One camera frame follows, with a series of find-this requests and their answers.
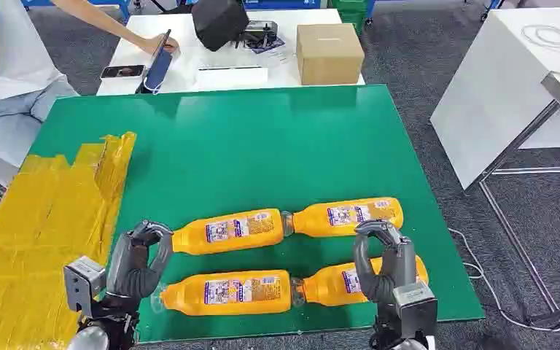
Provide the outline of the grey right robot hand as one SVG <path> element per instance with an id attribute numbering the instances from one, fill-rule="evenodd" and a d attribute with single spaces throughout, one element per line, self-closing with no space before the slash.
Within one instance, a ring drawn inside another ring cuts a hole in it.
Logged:
<path id="1" fill-rule="evenodd" d="M 396 287 L 416 282 L 416 255 L 413 242 L 403 236 L 398 228 L 384 219 L 369 219 L 354 229 L 354 264 L 364 296 L 371 302 L 390 304 L 394 302 Z M 383 251 L 379 273 L 368 257 L 368 241 L 377 238 L 386 247 Z"/>

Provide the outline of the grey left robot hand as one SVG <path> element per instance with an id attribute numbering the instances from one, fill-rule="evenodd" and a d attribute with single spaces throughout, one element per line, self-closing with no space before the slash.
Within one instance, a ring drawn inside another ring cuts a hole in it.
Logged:
<path id="1" fill-rule="evenodd" d="M 174 252 L 172 238 L 171 229 L 146 219 L 123 233 L 112 252 L 106 293 L 133 300 L 150 296 Z"/>

